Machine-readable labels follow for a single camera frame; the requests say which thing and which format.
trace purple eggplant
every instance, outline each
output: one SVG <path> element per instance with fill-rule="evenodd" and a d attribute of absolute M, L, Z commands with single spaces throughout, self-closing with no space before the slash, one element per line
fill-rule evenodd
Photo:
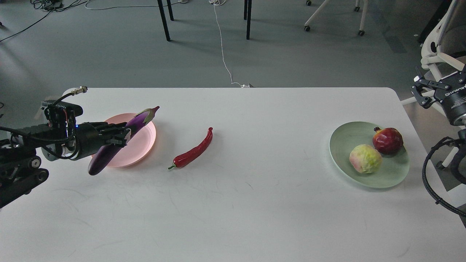
<path fill-rule="evenodd" d="M 126 123 L 125 127 L 129 128 L 130 131 L 130 139 L 136 135 L 136 133 L 145 127 L 155 116 L 155 112 L 159 109 L 158 106 L 150 109 L 146 109 L 138 114 L 136 114 L 128 123 Z M 112 160 L 114 156 L 120 151 L 121 147 L 116 145 L 104 145 L 102 146 L 99 151 L 94 155 L 92 160 L 89 163 L 88 172 L 90 175 L 94 176 L 97 175 L 100 171 L 102 171 L 108 163 Z"/>

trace pink plate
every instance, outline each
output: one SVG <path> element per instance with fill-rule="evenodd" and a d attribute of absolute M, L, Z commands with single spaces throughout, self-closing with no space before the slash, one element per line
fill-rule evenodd
<path fill-rule="evenodd" d="M 105 122 L 109 124 L 117 124 L 121 122 L 130 121 L 136 114 L 135 113 L 126 113 L 117 115 L 107 119 Z M 151 121 L 141 130 L 139 130 L 136 135 L 131 138 L 128 144 L 122 148 L 116 156 L 110 161 L 107 166 L 110 167 L 124 167 L 132 165 L 142 158 L 144 158 L 149 151 L 151 151 L 155 143 L 155 125 Z"/>

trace chair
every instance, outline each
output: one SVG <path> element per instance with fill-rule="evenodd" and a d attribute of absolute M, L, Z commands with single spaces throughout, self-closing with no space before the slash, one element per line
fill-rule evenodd
<path fill-rule="evenodd" d="M 461 71 L 466 61 L 466 1 L 453 0 L 446 15 L 440 20 L 438 25 L 426 37 L 421 49 L 422 68 L 429 70 L 425 78 L 431 78 L 436 82 L 441 81 L 456 71 Z M 434 91 L 428 91 L 423 96 L 432 97 Z M 402 105 L 415 102 L 411 97 L 401 101 Z M 445 112 L 438 102 L 432 105 L 437 111 L 445 116 Z M 438 169 L 445 169 L 450 164 L 453 156 L 458 151 L 454 147 L 444 161 L 437 163 Z"/>
<path fill-rule="evenodd" d="M 329 3 L 330 0 L 325 0 L 320 6 L 319 8 L 312 14 L 312 16 L 306 21 L 306 23 L 304 23 L 304 30 L 306 32 L 309 32 L 309 30 L 311 29 L 311 27 L 309 26 L 309 24 L 311 23 L 312 20 L 315 19 L 315 17 L 322 11 L 322 9 Z M 363 1 L 363 15 L 361 17 L 361 24 L 359 26 L 359 32 L 357 33 L 358 35 L 360 36 L 363 36 L 365 34 L 364 32 L 364 22 L 366 20 L 366 14 L 367 14 L 367 5 L 368 5 L 368 2 L 369 0 L 361 0 Z M 306 1 L 306 5 L 310 6 L 311 5 L 311 1 L 310 0 L 307 0 Z M 358 12 L 360 9 L 359 7 L 359 0 L 356 0 L 356 6 L 354 7 L 354 11 L 355 12 Z"/>

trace table leg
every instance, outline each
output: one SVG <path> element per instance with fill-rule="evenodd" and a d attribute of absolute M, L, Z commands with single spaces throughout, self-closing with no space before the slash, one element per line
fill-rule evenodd
<path fill-rule="evenodd" d="M 173 21 L 173 11 L 171 10 L 171 1 L 167 0 L 168 14 L 170 15 L 170 20 Z"/>
<path fill-rule="evenodd" d="M 247 19 L 247 0 L 244 0 L 244 20 Z"/>
<path fill-rule="evenodd" d="M 246 40 L 249 40 L 249 33 L 251 32 L 251 6 L 253 0 L 247 0 L 247 28 L 246 28 Z"/>
<path fill-rule="evenodd" d="M 157 0 L 158 9 L 160 10 L 160 18 L 162 18 L 162 24 L 164 25 L 165 37 L 167 41 L 170 41 L 170 34 L 168 33 L 168 26 L 167 26 L 167 19 L 165 18 L 165 11 L 164 5 L 162 4 L 162 0 Z"/>

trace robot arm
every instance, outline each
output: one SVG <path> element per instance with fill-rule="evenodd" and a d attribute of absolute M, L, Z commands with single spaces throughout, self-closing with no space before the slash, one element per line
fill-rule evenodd
<path fill-rule="evenodd" d="M 47 124 L 18 130 L 0 127 L 9 137 L 0 140 L 0 208 L 47 180 L 48 170 L 40 168 L 36 148 L 42 148 L 45 158 L 54 161 L 78 160 L 96 153 L 103 145 L 126 145 L 130 130 L 125 128 L 125 122 L 76 124 L 82 108 L 62 99 L 86 91 L 86 87 L 80 87 L 56 101 L 43 101 Z"/>

